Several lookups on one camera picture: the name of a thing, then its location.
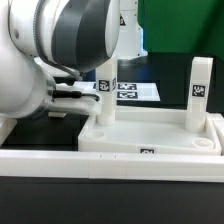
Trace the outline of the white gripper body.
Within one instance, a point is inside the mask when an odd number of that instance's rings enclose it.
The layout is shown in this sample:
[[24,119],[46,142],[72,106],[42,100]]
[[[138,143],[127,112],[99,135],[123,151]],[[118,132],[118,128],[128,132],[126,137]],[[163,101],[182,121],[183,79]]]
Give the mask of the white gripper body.
[[52,92],[49,110],[68,114],[99,115],[102,110],[102,96],[94,89],[57,85]]

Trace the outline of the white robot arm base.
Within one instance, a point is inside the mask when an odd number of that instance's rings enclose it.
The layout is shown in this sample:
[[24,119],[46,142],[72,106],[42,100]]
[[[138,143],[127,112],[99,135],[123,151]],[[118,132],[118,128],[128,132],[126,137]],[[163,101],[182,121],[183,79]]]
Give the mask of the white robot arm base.
[[0,115],[51,112],[57,84],[35,59],[80,81],[112,57],[119,19],[120,0],[0,0]]

